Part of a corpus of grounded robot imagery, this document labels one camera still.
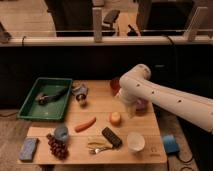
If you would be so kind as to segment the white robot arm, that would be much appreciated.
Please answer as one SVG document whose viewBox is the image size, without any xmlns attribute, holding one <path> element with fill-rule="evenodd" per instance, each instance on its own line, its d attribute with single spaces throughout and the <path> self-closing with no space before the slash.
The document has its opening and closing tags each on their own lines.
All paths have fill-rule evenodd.
<svg viewBox="0 0 213 171">
<path fill-rule="evenodd" d="M 152 83 L 150 77 L 144 64 L 120 77 L 118 97 L 128 109 L 145 99 L 213 134 L 213 99 Z"/>
</svg>

